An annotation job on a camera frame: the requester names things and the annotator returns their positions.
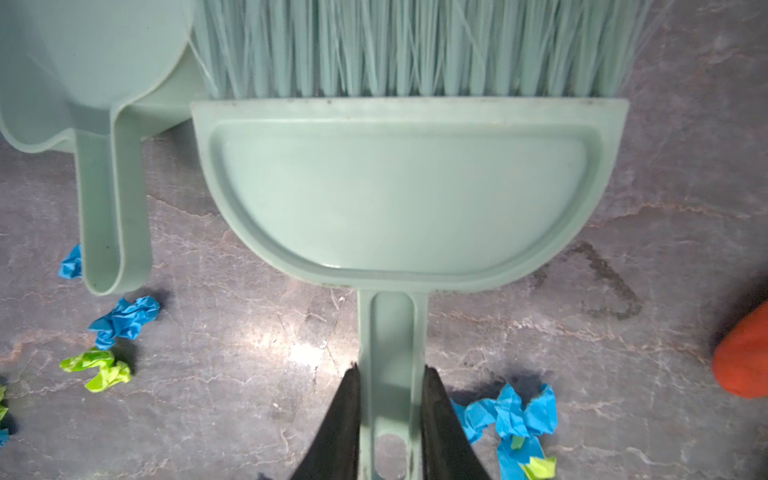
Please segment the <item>mint green dustpan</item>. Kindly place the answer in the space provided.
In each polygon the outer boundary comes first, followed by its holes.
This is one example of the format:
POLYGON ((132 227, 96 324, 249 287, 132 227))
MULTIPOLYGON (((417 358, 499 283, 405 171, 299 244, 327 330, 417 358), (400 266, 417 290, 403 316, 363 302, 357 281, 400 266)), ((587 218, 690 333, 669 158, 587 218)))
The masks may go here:
POLYGON ((152 266, 142 143, 205 93, 191 1, 5 1, 1 131, 26 153, 70 152, 83 278, 96 295, 141 287, 152 266))

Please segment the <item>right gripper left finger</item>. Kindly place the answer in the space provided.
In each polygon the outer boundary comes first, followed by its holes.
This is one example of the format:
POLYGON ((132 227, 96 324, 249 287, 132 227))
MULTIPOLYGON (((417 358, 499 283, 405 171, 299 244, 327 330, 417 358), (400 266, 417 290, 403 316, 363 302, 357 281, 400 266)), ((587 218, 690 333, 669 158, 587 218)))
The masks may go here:
POLYGON ((359 368, 349 368, 292 480, 356 480, 361 426, 359 368))

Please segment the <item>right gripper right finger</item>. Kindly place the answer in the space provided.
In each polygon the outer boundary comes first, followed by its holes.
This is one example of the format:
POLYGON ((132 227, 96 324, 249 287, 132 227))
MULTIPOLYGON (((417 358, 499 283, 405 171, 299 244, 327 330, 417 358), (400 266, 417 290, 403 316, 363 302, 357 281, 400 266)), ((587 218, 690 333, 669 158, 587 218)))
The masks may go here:
POLYGON ((422 477, 426 480, 489 480, 433 367, 426 366, 421 400, 422 477))

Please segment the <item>mint green hand brush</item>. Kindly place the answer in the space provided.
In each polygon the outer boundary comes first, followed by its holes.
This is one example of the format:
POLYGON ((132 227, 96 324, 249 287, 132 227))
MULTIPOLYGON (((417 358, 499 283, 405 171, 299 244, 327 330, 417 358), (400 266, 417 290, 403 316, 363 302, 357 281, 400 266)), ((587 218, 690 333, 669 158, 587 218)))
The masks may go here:
POLYGON ((357 294, 357 479, 422 477, 428 301, 547 263, 611 176, 650 1, 199 1, 207 186, 263 260, 357 294))

